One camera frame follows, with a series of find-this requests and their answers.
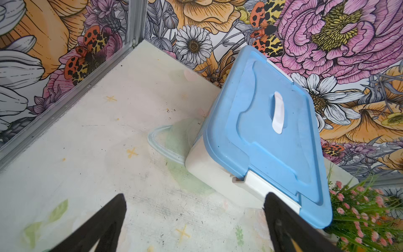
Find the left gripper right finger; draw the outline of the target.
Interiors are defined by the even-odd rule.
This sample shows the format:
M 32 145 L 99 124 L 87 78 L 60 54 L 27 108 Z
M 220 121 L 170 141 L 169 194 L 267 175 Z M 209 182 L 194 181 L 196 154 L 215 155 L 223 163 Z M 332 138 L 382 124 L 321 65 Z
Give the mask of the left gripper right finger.
M 340 251 L 274 193 L 267 194 L 264 213 L 275 252 Z

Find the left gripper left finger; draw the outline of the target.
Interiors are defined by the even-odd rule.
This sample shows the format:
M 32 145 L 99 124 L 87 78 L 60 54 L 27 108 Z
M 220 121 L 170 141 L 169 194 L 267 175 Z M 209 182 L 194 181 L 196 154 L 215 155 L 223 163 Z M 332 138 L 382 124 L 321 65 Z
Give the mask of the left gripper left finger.
M 124 194 L 117 194 L 52 252 L 115 252 L 127 212 Z

